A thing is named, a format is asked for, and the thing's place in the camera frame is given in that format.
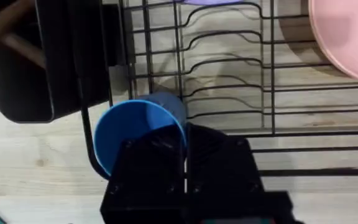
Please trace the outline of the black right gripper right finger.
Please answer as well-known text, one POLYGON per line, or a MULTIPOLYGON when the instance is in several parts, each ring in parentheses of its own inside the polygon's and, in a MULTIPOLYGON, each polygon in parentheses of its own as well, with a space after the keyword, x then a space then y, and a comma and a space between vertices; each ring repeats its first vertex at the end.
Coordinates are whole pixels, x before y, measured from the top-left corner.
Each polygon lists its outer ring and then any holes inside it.
POLYGON ((264 191, 246 138, 195 124, 188 125, 187 137, 194 193, 264 191))

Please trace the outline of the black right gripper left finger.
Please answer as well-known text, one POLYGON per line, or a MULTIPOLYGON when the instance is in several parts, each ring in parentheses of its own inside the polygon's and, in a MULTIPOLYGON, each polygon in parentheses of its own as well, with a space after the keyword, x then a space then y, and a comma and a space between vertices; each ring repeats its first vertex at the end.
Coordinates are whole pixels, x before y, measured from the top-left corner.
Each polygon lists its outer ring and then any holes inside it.
POLYGON ((181 209, 186 147, 178 126, 158 128, 121 144, 101 213, 181 209))

